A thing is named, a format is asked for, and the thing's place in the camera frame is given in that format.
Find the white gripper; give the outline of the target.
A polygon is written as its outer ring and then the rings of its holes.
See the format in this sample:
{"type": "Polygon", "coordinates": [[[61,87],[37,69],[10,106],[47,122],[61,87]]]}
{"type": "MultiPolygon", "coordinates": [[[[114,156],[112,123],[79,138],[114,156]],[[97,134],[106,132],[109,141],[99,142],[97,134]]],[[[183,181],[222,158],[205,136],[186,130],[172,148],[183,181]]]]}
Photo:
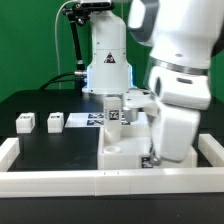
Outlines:
{"type": "Polygon", "coordinates": [[[148,115],[153,165],[159,166],[162,161],[180,163],[186,158],[198,129],[198,110],[162,103],[150,91],[140,89],[125,92],[122,103],[129,122],[137,120],[139,109],[148,115]]]}

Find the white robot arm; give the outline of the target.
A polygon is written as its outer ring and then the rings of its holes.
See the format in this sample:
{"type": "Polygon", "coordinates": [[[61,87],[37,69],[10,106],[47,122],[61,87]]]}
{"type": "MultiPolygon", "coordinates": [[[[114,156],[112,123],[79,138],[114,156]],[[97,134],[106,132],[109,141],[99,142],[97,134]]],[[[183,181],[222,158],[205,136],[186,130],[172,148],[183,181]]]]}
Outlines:
{"type": "Polygon", "coordinates": [[[127,22],[112,13],[111,0],[81,5],[90,11],[93,49],[83,93],[121,95],[127,119],[145,109],[152,118],[151,163],[183,161],[211,101],[209,70],[224,31],[224,0],[132,0],[127,22]],[[152,48],[149,94],[132,88],[127,33],[152,48]]]}

